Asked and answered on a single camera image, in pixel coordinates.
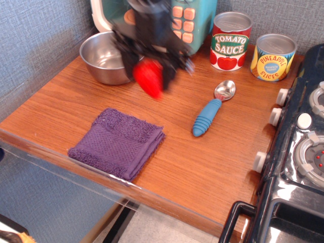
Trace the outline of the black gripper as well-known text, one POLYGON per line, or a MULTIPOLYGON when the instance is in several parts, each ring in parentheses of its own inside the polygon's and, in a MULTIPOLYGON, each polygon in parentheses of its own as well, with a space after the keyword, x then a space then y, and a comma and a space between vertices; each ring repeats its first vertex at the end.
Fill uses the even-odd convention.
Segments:
POLYGON ((189 58, 191 48, 172 31, 169 11, 132 10, 134 25, 115 23, 112 27, 127 77, 134 80, 133 69, 141 57, 154 59, 162 65, 164 91, 175 78, 177 69, 193 73, 194 65, 189 58))

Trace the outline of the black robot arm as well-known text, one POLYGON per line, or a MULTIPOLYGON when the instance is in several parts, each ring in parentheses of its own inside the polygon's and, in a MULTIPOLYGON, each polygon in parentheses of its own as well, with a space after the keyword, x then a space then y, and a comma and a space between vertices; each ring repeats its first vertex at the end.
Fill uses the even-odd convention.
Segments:
POLYGON ((162 88, 167 90, 178 69, 193 73, 191 47, 172 30, 171 1, 129 1, 135 24, 114 24, 114 44, 120 51, 126 75, 133 80, 133 70, 141 57, 162 65, 162 88))

